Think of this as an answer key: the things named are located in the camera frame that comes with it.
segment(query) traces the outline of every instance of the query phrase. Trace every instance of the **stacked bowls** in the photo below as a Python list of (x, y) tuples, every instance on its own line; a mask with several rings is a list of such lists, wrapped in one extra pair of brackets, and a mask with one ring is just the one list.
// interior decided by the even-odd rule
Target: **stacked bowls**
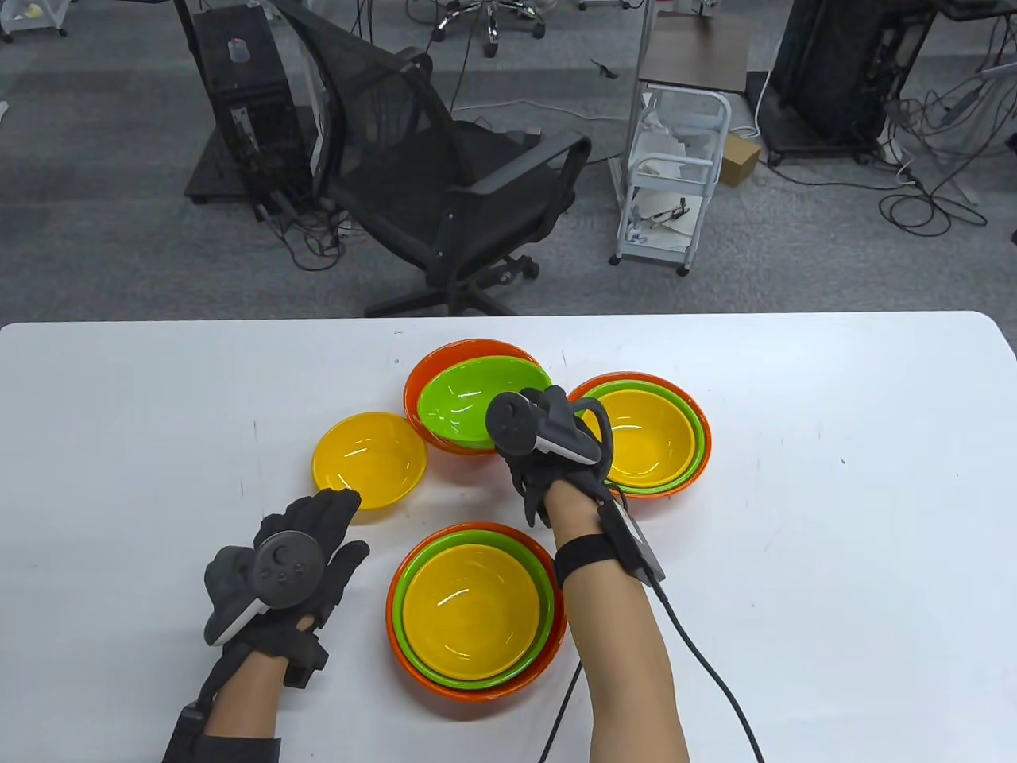
[(504, 525), (445, 528), (403, 561), (385, 605), (388, 642), (428, 691), (489, 702), (535, 681), (557, 654), (566, 623), (554, 566)]
[[(591, 378), (569, 399), (599, 400), (614, 433), (614, 463), (608, 479), (629, 497), (673, 495), (699, 479), (710, 461), (711, 434), (696, 401), (670, 382), (623, 371)], [(593, 414), (583, 421), (600, 438)]]
[(440, 347), (410, 373), (403, 405), (410, 425), (435, 448), (459, 456), (494, 453), (487, 406), (502, 392), (546, 390), (551, 380), (530, 355), (492, 339)]

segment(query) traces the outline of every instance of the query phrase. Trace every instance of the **glove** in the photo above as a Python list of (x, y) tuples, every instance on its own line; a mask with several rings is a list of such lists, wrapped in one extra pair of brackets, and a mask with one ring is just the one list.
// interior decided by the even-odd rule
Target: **glove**
[[(537, 390), (523, 390), (523, 397), (534, 405), (543, 408), (545, 411), (552, 406), (569, 406), (564, 392), (557, 387), (551, 387), (546, 392)], [(571, 413), (575, 414), (586, 409), (584, 401), (570, 406)], [(559, 417), (559, 420), (567, 420), (575, 425), (576, 430), (595, 442), (590, 427), (583, 422), (579, 416), (570, 415)], [(546, 527), (550, 527), (550, 519), (547, 516), (547, 508), (544, 506), (544, 497), (551, 485), (561, 479), (572, 484), (580, 492), (589, 495), (598, 503), (613, 501), (610, 489), (604, 484), (607, 474), (611, 470), (611, 462), (614, 459), (613, 447), (608, 443), (604, 447), (601, 443), (601, 459), (596, 464), (587, 465), (570, 461), (563, 456), (553, 453), (542, 453), (534, 450), (525, 456), (512, 456), (498, 450), (499, 455), (508, 465), (512, 472), (513, 485), (516, 491), (523, 496), (523, 508), (526, 512), (526, 521), (533, 527), (537, 517)]]
[[(370, 548), (362, 540), (342, 545), (350, 520), (360, 508), (360, 495), (354, 490), (321, 490), (290, 504), (285, 514), (271, 514), (261, 521), (254, 536), (257, 548), (267, 538), (283, 530), (299, 530), (310, 535), (321, 547), (325, 560), (332, 560), (318, 587), (296, 606), (271, 609), (259, 614), (224, 647), (224, 654), (238, 645), (247, 645), (271, 656), (290, 659), (287, 686), (303, 688), (314, 670), (324, 667), (328, 653), (318, 644), (313, 632), (321, 628), (332, 610), (343, 599), (346, 584)], [(313, 622), (305, 631), (297, 625), (305, 617)]]

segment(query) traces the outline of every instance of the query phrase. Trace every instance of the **yellow bowl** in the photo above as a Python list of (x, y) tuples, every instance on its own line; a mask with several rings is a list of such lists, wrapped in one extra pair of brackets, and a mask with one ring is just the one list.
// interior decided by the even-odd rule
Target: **yellow bowl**
[(427, 562), (410, 581), (403, 627), (410, 647), (432, 670), (479, 681), (512, 667), (530, 648), (540, 596), (511, 553), (468, 543)]
[[(626, 487), (659, 487), (676, 479), (696, 453), (689, 418), (670, 401), (642, 390), (619, 390), (600, 399), (614, 432), (608, 479)], [(583, 421), (600, 437), (589, 411)]]
[(427, 446), (402, 416), (360, 413), (321, 437), (311, 462), (319, 490), (349, 487), (360, 508), (384, 509), (402, 501), (423, 479)]

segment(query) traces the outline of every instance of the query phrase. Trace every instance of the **cardboard box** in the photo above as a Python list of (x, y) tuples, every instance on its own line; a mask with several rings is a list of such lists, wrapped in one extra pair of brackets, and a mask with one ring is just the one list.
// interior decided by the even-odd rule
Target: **cardboard box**
[(737, 135), (728, 135), (724, 144), (724, 163), (720, 167), (720, 182), (732, 188), (753, 174), (760, 161), (762, 146)]

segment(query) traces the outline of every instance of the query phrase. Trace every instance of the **white table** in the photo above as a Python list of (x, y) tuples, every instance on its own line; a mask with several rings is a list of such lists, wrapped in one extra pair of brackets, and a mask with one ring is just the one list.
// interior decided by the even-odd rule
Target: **white table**
[[(332, 424), (400, 410), (413, 364), (473, 336), (522, 345), (566, 389), (635, 368), (702, 404), (707, 474), (637, 512), (768, 761), (1014, 760), (1017, 362), (982, 315), (903, 313), (7, 327), (0, 761), (160, 760), (213, 661), (205, 563), (311, 489)], [(523, 526), (496, 460), (434, 457), (410, 500), (352, 528), (373, 552), (323, 632), (327, 669), (286, 700), (285, 760), (536, 760), (571, 643), (479, 709), (416, 690), (388, 651), (390, 576), (467, 519)], [(749, 763), (665, 638), (693, 760)], [(589, 731), (581, 683), (552, 760), (585, 760)]]

